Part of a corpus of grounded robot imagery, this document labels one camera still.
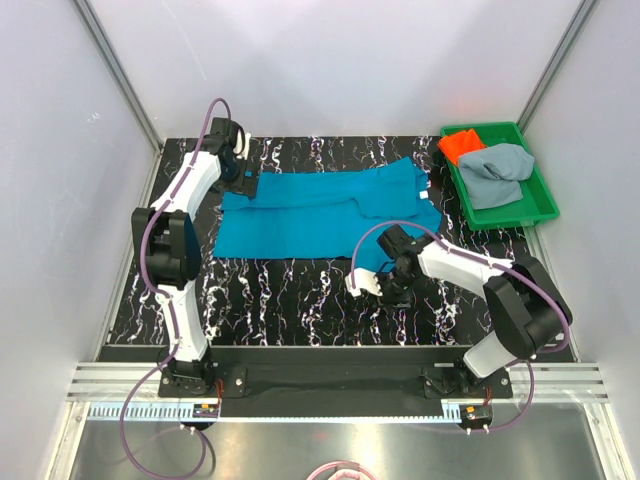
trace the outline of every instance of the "gray cloth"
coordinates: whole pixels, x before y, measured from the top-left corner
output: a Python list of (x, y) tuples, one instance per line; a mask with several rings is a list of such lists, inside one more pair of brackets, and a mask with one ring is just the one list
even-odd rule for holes
[(519, 181), (531, 176), (534, 161), (520, 145), (509, 143), (461, 155), (458, 168), (474, 210), (520, 200)]

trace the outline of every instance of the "marble tabletop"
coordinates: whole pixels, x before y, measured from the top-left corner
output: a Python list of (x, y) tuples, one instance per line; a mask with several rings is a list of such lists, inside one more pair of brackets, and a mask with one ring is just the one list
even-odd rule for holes
[[(528, 252), (522, 229), (472, 232), (461, 210), (438, 137), (253, 138), (250, 157), (262, 171), (362, 170), (406, 156), (430, 174), (428, 194), (443, 213), (440, 233), (456, 245), (514, 259)], [(167, 140), (151, 199), (182, 162), (185, 139)], [(196, 292), (203, 329), (213, 345), (470, 344), (491, 329), (484, 300), (442, 280), (424, 278), (412, 306), (386, 310), (375, 297), (347, 294), (348, 259), (228, 260), (212, 251), (222, 214), (209, 193), (194, 225), (203, 265)], [(167, 334), (153, 295), (132, 267), (107, 344), (162, 345)]]

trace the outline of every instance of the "green bin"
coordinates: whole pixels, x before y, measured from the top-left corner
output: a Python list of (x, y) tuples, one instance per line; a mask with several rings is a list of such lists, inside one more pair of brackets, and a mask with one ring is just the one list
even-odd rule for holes
[[(491, 147), (499, 143), (512, 143), (522, 145), (529, 153), (529, 147), (520, 133), (520, 129), (513, 122), (478, 123), (471, 125), (455, 125), (443, 127), (440, 130), (442, 136), (451, 135), (460, 130), (473, 128), (482, 142)], [(462, 209), (467, 217), (471, 230), (492, 230), (508, 227), (530, 227), (545, 222), (560, 215), (558, 206), (551, 196), (549, 187), (544, 181), (538, 165), (534, 164), (531, 177), (520, 182), (522, 187), (522, 200), (509, 203), (501, 207), (474, 210), (471, 207), (469, 193), (464, 185), (458, 167), (447, 161), (449, 170), (453, 176), (453, 183), (458, 190)]]

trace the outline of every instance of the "folded blue cloth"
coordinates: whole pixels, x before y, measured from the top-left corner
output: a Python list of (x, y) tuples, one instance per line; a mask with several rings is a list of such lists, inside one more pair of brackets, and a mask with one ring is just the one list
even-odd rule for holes
[(520, 145), (501, 143), (460, 155), (458, 168), (475, 210), (522, 199), (520, 181), (527, 180), (535, 160)]
[[(360, 237), (387, 220), (438, 231), (441, 215), (428, 199), (427, 173), (406, 157), (362, 172), (263, 173), (256, 198), (225, 193), (213, 254), (223, 258), (350, 258)], [(358, 265), (378, 270), (389, 260), (372, 234)], [(405, 228), (414, 236), (415, 228)]]

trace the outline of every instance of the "white panel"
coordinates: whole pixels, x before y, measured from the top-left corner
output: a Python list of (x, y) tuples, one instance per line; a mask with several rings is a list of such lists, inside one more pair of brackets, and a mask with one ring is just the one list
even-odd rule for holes
[(516, 120), (579, 0), (93, 0), (160, 135), (212, 98), (256, 135)]
[(542, 237), (640, 471), (640, 3), (600, 2), (527, 132), (560, 207)]
[(152, 152), (71, 2), (0, 15), (0, 475), (43, 478)]

